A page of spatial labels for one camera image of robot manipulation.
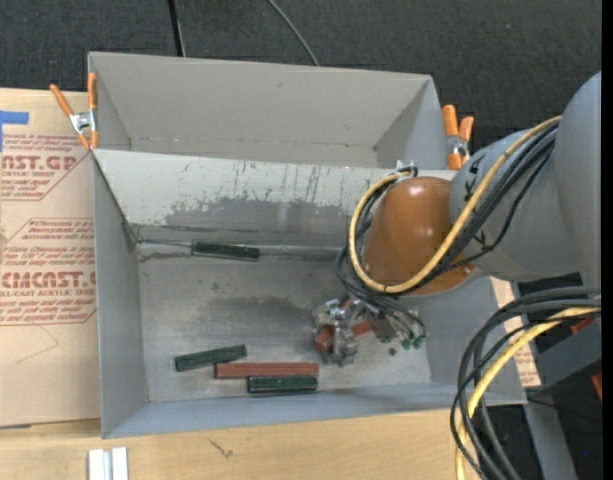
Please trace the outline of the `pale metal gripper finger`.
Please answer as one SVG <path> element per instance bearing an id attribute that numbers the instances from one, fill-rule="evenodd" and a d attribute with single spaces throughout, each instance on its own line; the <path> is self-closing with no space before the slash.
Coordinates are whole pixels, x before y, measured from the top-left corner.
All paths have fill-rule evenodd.
<path id="1" fill-rule="evenodd" d="M 315 326 L 335 326 L 337 322 L 347 322 L 352 313 L 352 305 L 338 299 L 328 300 L 312 310 L 312 319 Z"/>
<path id="2" fill-rule="evenodd" d="M 324 353 L 324 361 L 339 367 L 352 364 L 358 351 L 358 343 L 350 328 L 329 326 L 329 346 Z"/>

